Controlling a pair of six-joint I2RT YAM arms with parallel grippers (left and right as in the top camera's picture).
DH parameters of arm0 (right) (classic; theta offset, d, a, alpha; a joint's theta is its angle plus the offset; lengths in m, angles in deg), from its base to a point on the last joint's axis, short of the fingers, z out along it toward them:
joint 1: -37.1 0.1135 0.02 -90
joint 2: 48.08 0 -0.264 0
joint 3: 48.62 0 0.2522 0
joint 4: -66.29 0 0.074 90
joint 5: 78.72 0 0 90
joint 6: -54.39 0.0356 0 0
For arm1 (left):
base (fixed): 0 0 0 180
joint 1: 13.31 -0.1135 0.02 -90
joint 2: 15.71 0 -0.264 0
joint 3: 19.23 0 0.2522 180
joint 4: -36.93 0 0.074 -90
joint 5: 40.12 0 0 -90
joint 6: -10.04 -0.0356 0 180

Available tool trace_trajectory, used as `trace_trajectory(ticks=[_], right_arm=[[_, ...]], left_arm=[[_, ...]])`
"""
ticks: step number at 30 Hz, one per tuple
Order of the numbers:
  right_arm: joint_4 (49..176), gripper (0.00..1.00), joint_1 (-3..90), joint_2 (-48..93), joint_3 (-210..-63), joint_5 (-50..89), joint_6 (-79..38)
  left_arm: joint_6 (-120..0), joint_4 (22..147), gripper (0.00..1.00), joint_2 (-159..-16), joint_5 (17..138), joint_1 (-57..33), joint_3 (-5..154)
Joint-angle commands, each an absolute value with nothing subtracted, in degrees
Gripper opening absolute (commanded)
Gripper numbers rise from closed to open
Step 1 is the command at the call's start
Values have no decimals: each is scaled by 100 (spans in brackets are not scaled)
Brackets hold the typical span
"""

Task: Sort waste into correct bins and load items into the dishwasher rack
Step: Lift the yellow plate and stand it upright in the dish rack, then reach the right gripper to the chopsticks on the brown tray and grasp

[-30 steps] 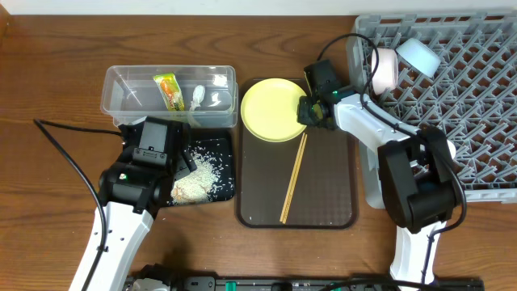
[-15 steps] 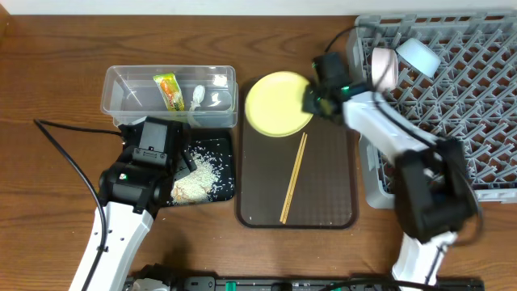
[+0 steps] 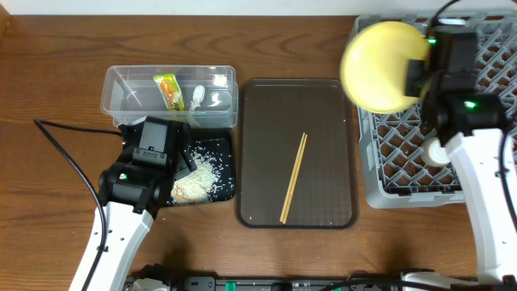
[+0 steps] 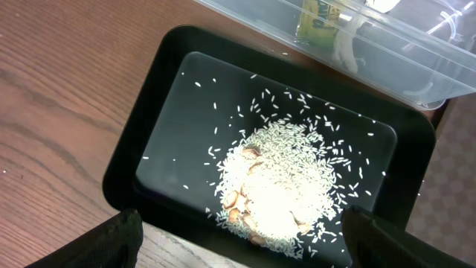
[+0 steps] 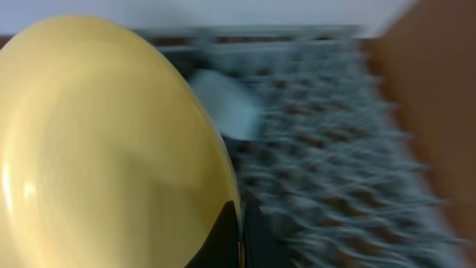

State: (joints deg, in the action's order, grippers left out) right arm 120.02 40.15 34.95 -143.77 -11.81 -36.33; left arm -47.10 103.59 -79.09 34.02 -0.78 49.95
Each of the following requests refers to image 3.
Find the rice food waste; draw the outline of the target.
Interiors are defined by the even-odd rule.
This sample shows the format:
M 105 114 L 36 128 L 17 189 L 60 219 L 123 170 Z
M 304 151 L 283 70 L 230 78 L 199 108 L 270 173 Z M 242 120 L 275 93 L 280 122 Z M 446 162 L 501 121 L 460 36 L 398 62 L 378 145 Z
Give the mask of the rice food waste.
M 196 145 L 191 148 L 191 157 L 196 169 L 174 182 L 170 193 L 173 206 L 211 203 L 229 185 L 223 176 L 225 166 L 219 154 Z

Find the green snack wrapper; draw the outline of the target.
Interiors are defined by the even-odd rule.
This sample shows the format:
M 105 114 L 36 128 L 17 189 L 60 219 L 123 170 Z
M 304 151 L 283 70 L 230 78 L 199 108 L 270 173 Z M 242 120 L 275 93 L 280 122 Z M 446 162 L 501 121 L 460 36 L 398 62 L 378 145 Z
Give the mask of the green snack wrapper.
M 168 111 L 184 111 L 183 93 L 179 87 L 175 74 L 160 74 L 153 77 L 164 99 Z

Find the white tissue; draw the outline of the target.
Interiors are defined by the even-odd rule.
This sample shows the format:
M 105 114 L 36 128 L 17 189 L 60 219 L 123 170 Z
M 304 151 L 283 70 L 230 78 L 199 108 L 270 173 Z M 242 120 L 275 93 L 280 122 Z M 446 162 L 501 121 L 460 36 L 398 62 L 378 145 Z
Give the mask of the white tissue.
M 195 111 L 197 108 L 201 106 L 201 103 L 204 101 L 205 96 L 205 86 L 197 85 L 192 93 L 191 106 L 189 108 L 190 112 Z

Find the yellow plate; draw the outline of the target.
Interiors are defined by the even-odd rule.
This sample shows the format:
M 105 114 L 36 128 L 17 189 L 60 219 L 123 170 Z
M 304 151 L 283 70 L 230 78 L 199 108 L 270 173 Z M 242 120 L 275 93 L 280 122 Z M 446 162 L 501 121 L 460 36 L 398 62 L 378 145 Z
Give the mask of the yellow plate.
M 411 60 L 423 61 L 430 48 L 421 32 L 406 23 L 373 24 L 347 45 L 340 78 L 348 99 L 377 114 L 404 111 L 418 102 L 406 94 Z

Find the white cup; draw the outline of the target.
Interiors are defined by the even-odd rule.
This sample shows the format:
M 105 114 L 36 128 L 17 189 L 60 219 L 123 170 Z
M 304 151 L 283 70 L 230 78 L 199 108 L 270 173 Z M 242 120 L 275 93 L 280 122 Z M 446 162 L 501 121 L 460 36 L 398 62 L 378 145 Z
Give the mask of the white cup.
M 444 167 L 450 163 L 447 152 L 437 137 L 423 142 L 421 156 L 424 163 L 430 167 Z

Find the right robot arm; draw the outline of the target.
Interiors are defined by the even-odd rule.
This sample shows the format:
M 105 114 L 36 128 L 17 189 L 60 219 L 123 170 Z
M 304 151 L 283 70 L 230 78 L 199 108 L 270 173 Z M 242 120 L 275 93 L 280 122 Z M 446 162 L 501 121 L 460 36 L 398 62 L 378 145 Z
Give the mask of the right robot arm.
M 500 98 L 476 90 L 478 37 L 457 25 L 428 27 L 424 61 L 410 61 L 408 88 L 421 95 L 464 193 L 477 250 L 479 285 L 516 288 L 516 171 L 511 122 Z

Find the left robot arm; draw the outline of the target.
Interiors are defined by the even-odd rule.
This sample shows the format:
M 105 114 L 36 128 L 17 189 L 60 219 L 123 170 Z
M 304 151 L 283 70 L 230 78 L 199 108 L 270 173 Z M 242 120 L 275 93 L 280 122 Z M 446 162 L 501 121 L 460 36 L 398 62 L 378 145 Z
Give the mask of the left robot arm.
M 159 209 L 170 203 L 177 174 L 197 168 L 187 123 L 147 116 L 118 129 L 123 149 L 100 175 L 100 206 L 72 290 L 122 289 Z

